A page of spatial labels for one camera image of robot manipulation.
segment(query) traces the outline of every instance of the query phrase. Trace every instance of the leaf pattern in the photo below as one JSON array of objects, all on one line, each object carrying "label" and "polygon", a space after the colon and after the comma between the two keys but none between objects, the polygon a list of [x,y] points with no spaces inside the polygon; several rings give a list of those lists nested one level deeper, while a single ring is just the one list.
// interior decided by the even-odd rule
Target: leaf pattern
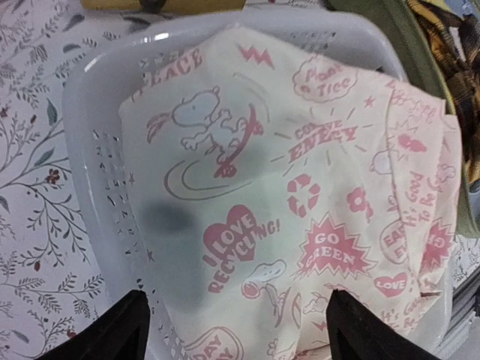
[{"label": "leaf pattern", "polygon": [[25,0],[17,0],[15,6],[12,8],[12,14],[18,10],[20,6],[25,2]]},{"label": "leaf pattern", "polygon": [[0,313],[4,314],[8,319],[13,319],[14,316],[11,314],[13,306],[12,301],[0,301]]},{"label": "leaf pattern", "polygon": [[123,16],[123,19],[131,22],[130,28],[128,28],[129,34],[145,30],[150,26],[150,22],[141,17]]},{"label": "leaf pattern", "polygon": [[67,45],[63,46],[63,53],[66,54],[75,49],[82,49],[82,47],[80,45],[76,45],[75,43],[68,43]]},{"label": "leaf pattern", "polygon": [[68,24],[64,27],[63,32],[67,32],[68,30],[72,29],[75,25],[80,24],[85,17],[81,13],[76,13],[73,15],[68,22]]},{"label": "leaf pattern", "polygon": [[57,109],[53,106],[50,99],[46,99],[48,106],[46,107],[46,115],[48,116],[48,125],[52,126],[59,120]]},{"label": "leaf pattern", "polygon": [[43,44],[33,46],[30,50],[30,62],[36,64],[37,62],[45,62],[48,59],[47,51]]},{"label": "leaf pattern", "polygon": [[51,148],[50,150],[45,151],[37,161],[33,164],[34,167],[39,167],[41,164],[45,163],[48,159],[50,159],[53,155],[53,151],[55,149]]},{"label": "leaf pattern", "polygon": [[10,209],[8,208],[8,201],[3,196],[0,196],[0,205],[3,207],[3,209],[7,210],[7,212],[10,212]]},{"label": "leaf pattern", "polygon": [[12,251],[8,259],[4,259],[0,256],[0,272],[6,278],[9,278],[11,275],[15,275],[17,269],[17,252]]},{"label": "leaf pattern", "polygon": [[14,334],[17,338],[19,338],[21,341],[23,341],[25,344],[28,344],[30,342],[29,338],[26,337],[23,333],[17,330],[10,330],[12,334]]}]

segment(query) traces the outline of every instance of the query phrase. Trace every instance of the pink flower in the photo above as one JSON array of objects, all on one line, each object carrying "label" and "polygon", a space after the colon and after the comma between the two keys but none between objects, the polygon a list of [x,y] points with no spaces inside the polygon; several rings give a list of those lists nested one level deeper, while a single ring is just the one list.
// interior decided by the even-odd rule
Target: pink flower
[{"label": "pink flower", "polygon": [[367,208],[365,195],[363,187],[357,187],[346,196],[346,201],[349,203],[352,212],[363,212]]},{"label": "pink flower", "polygon": [[402,148],[409,149],[410,144],[412,143],[412,139],[410,138],[410,136],[408,136],[408,134],[402,133],[398,136],[398,143]]}]

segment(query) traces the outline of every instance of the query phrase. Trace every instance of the yellow object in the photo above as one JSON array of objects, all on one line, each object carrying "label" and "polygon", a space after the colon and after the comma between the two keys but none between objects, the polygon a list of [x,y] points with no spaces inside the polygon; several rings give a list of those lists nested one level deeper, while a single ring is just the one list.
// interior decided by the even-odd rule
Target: yellow object
[{"label": "yellow object", "polygon": [[[418,23],[424,29],[431,52],[442,68],[452,93],[458,121],[462,129],[463,153],[469,183],[480,179],[480,82],[479,22],[473,15],[464,19],[422,0],[407,0]],[[450,28],[458,28],[466,60],[459,55]]]},{"label": "yellow object", "polygon": [[452,9],[445,3],[445,0],[425,0],[425,2],[430,2],[432,5],[438,6],[445,11],[450,11],[453,13]]},{"label": "yellow object", "polygon": [[[162,11],[180,15],[214,13],[242,9],[245,0],[166,0]],[[82,0],[90,10],[141,10],[140,0]]]}]

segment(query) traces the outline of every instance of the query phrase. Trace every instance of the pink heart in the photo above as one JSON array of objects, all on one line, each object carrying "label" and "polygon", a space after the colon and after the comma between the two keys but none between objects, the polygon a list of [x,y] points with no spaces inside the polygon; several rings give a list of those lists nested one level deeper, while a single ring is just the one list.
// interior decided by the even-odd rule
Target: pink heart
[{"label": "pink heart", "polygon": [[235,205],[226,216],[226,223],[213,223],[205,230],[203,243],[220,260],[227,261],[228,256],[235,255],[240,261],[250,261],[254,259],[255,247],[238,247],[238,244],[245,242],[245,237],[250,239],[249,244],[254,244],[256,229],[257,219],[252,211],[245,205]]},{"label": "pink heart", "polygon": [[381,276],[375,279],[375,287],[387,298],[399,296],[407,287],[408,275],[401,272],[393,279],[389,276]]},{"label": "pink heart", "polygon": [[224,327],[211,328],[193,343],[185,345],[185,349],[190,358],[195,360],[242,360],[245,355],[240,339],[233,331]]}]

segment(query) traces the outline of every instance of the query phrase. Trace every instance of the white plastic basket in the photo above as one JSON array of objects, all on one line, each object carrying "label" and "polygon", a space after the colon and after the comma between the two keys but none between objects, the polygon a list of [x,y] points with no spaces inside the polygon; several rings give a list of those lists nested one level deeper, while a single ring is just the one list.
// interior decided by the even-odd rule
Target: white plastic basket
[{"label": "white plastic basket", "polygon": [[[349,13],[277,9],[230,12],[176,19],[96,49],[77,65],[64,90],[67,149],[80,208],[112,304],[140,288],[148,295],[151,328],[148,358],[187,359],[163,305],[128,201],[122,157],[121,102],[143,85],[142,75],[163,67],[230,23],[242,23],[312,53],[348,65],[380,69],[407,80],[391,44],[373,24]],[[451,285],[445,282],[445,289]],[[444,295],[412,339],[427,350],[443,338],[451,294]]]}]

